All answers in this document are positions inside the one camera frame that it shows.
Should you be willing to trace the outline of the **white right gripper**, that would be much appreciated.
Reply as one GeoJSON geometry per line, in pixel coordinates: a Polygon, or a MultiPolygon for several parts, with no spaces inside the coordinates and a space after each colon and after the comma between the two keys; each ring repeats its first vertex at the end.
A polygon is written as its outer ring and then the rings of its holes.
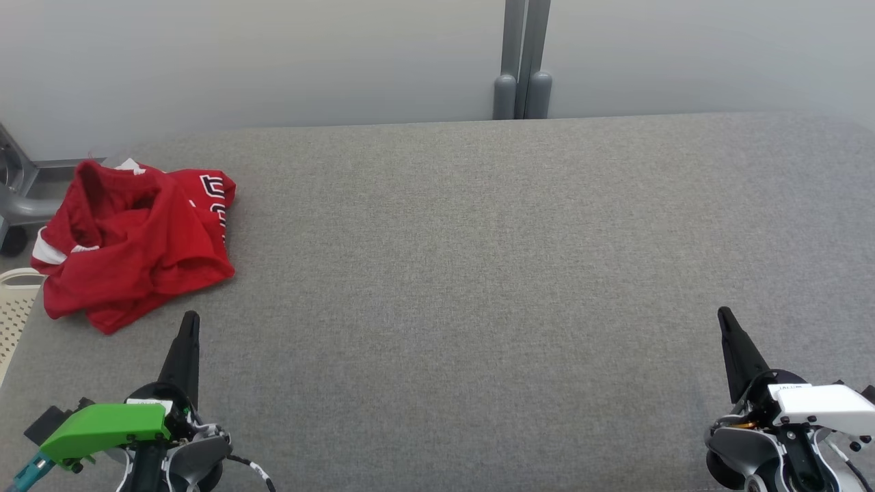
{"type": "Polygon", "coordinates": [[[874,430],[873,402],[861,392],[841,383],[813,385],[790,371],[771,370],[728,306],[718,309],[718,321],[731,402],[742,399],[757,427],[874,430]]]}

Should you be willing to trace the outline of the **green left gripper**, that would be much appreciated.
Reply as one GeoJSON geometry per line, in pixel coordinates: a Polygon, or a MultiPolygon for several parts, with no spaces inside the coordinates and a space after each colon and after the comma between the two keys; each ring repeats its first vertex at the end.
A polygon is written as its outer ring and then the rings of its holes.
{"type": "Polygon", "coordinates": [[[170,444],[190,438],[188,418],[199,404],[200,315],[186,311],[171,343],[159,382],[135,390],[122,404],[85,405],[51,424],[40,452],[71,468],[72,462],[112,448],[170,444]]]}

